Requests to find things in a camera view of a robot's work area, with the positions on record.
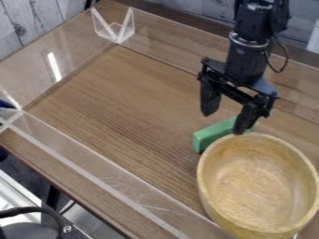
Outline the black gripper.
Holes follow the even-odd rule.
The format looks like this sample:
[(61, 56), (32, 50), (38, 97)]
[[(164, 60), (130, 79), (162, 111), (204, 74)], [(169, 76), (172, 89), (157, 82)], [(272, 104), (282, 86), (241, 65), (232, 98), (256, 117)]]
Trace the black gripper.
[(242, 105), (234, 119), (233, 134), (241, 135), (253, 127), (258, 117), (272, 111), (277, 90), (262, 78), (272, 36), (253, 32), (229, 32), (229, 49), (224, 62), (212, 58), (200, 60), (200, 111), (208, 117), (218, 109), (221, 95)]

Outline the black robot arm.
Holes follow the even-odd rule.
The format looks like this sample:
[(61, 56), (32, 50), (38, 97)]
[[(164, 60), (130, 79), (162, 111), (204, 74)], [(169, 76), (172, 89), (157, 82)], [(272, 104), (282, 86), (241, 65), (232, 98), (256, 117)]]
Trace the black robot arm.
[(289, 18), (289, 0), (234, 0), (226, 60), (201, 60), (197, 73), (201, 114), (214, 114), (224, 96), (240, 103), (234, 134), (242, 134), (260, 118), (269, 116), (278, 98), (264, 73), (272, 67), (272, 46), (280, 43), (277, 34), (286, 30)]

